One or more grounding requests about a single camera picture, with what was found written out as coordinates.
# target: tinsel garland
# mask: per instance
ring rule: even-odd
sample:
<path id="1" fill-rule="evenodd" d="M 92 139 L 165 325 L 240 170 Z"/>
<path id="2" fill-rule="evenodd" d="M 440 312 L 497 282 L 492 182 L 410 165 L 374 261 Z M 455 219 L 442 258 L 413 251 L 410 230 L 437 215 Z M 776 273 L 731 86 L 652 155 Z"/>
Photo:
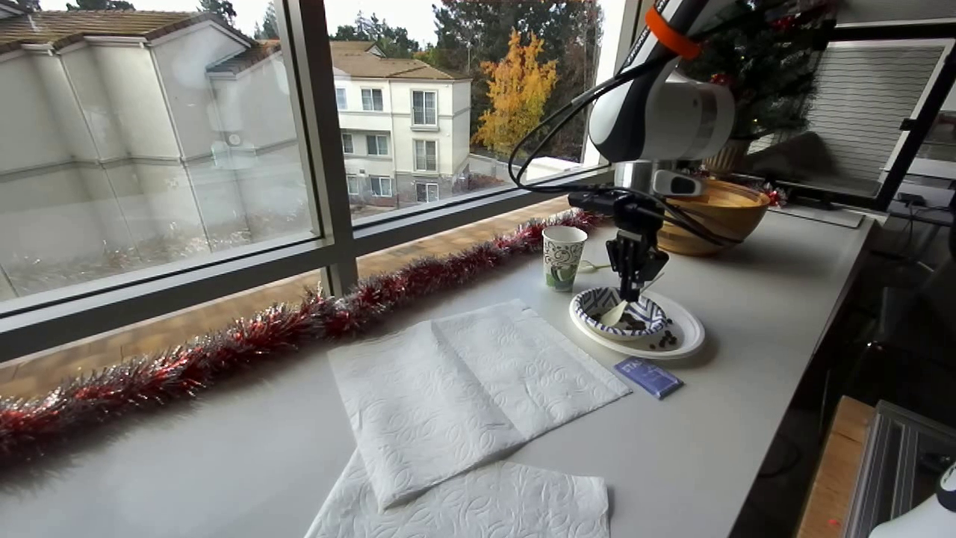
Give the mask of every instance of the tinsel garland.
<path id="1" fill-rule="evenodd" d="M 64 446 L 74 434 L 91 434 L 143 411 L 192 400 L 241 370 L 289 357 L 289 349 L 358 337 L 397 309 L 470 285 L 515 258 L 539 254 L 546 225 L 596 227 L 596 215 L 570 209 L 555 219 L 527 222 L 473 251 L 413 263 L 349 295 L 307 289 L 300 309 L 273 304 L 258 316 L 236 319 L 231 330 L 165 357 L 73 381 L 41 400 L 0 400 L 0 470 L 41 460 L 55 442 Z"/>

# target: bowl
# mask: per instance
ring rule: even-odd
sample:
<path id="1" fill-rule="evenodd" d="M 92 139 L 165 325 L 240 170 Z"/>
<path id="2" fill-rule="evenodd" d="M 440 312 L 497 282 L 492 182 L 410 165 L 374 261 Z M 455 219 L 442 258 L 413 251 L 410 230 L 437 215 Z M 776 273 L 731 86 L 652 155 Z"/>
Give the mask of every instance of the bowl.
<path id="1" fill-rule="evenodd" d="M 714 177 L 703 182 L 703 197 L 669 197 L 669 203 L 684 209 L 711 234 L 730 239 L 718 245 L 672 222 L 663 222 L 658 234 L 658 249 L 666 254 L 688 254 L 688 258 L 714 258 L 721 251 L 740 245 L 769 212 L 764 191 L 748 189 L 739 182 L 724 182 Z"/>

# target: folded cloth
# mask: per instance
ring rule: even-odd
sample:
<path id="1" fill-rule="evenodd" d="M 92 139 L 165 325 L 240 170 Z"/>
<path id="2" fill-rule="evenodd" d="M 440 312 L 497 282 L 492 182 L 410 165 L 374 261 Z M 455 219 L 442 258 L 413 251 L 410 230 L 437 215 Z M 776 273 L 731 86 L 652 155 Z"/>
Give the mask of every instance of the folded cloth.
<path id="1" fill-rule="evenodd" d="M 331 370 L 380 509 L 628 394 L 515 303 L 337 348 Z"/>
<path id="2" fill-rule="evenodd" d="M 424 496 L 380 512 L 358 454 L 336 481 L 306 538 L 607 538 L 609 496 L 600 478 L 519 464 L 491 464 Z"/>

